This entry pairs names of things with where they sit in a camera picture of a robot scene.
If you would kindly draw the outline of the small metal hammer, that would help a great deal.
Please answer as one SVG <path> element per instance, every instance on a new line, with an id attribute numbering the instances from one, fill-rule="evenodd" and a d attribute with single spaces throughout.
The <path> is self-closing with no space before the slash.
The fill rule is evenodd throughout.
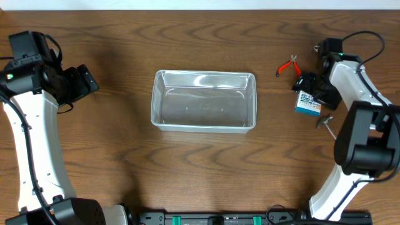
<path id="1" fill-rule="evenodd" d="M 317 122 L 316 128 L 319 129 L 321 126 L 324 126 L 324 127 L 327 129 L 327 131 L 329 132 L 329 134 L 331 135 L 331 137 L 332 137 L 334 140 L 336 140 L 337 137 L 336 137 L 336 135 L 334 134 L 333 130 L 332 130 L 332 129 L 330 128 L 330 126 L 329 126 L 329 122 L 330 122 L 332 119 L 333 119 L 333 116 L 332 116 L 332 115 L 328 115 L 328 116 L 322 117 L 322 118 Z"/>

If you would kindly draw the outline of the clear plastic storage container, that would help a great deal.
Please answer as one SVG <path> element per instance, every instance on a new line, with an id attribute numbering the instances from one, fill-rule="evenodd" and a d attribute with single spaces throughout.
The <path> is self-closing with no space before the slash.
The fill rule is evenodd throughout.
<path id="1" fill-rule="evenodd" d="M 159 70 L 151 122 L 162 131 L 246 134 L 257 122 L 250 72 Z"/>

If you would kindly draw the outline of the blue white screw box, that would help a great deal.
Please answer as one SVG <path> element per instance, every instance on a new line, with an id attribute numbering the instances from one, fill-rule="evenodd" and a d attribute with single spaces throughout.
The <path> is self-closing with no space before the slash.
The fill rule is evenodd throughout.
<path id="1" fill-rule="evenodd" d="M 311 116 L 319 116 L 321 113 L 321 108 L 321 104 L 314 101 L 313 97 L 310 94 L 304 91 L 299 91 L 295 106 L 295 111 L 297 113 L 308 114 Z"/>

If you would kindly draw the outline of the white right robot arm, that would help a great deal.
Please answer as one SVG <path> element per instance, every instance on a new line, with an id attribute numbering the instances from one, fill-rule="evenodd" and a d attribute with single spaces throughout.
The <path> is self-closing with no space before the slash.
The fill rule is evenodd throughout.
<path id="1" fill-rule="evenodd" d="M 365 185 L 399 172 L 399 107 L 376 89 L 359 56 L 343 52 L 342 39 L 327 38 L 316 51 L 321 72 L 311 94 L 329 109 L 344 103 L 347 116 L 334 143 L 334 168 L 309 211 L 314 219 L 338 221 Z"/>

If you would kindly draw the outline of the red handled pliers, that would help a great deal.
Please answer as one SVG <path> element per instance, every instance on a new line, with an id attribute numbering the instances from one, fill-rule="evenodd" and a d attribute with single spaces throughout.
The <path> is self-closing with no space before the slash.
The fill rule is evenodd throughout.
<path id="1" fill-rule="evenodd" d="M 300 69 L 299 66 L 298 66 L 298 63 L 297 63 L 297 56 L 296 56 L 296 55 L 291 55 L 290 60 L 287 61 L 286 63 L 284 63 L 283 65 L 281 65 L 281 66 L 277 69 L 277 71 L 276 71 L 276 77 L 279 77 L 279 76 L 281 75 L 281 73 L 282 73 L 285 69 L 287 69 L 287 68 L 289 68 L 289 67 L 291 67 L 291 66 L 294 68 L 294 70 L 295 70 L 295 72 L 296 72 L 296 75 L 297 75 L 298 77 L 300 77 L 301 74 L 302 74 L 302 71 L 301 71 L 301 69 Z"/>

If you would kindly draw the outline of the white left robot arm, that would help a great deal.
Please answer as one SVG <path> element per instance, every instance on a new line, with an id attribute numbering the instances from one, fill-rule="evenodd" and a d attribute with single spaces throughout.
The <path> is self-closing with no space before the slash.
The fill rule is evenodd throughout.
<path id="1" fill-rule="evenodd" d="M 98 90 L 85 65 L 63 69 L 60 45 L 47 34 L 10 35 L 12 56 L 1 71 L 1 101 L 19 166 L 17 216 L 6 224 L 132 224 L 123 204 L 102 206 L 76 196 L 59 140 L 58 115 Z"/>

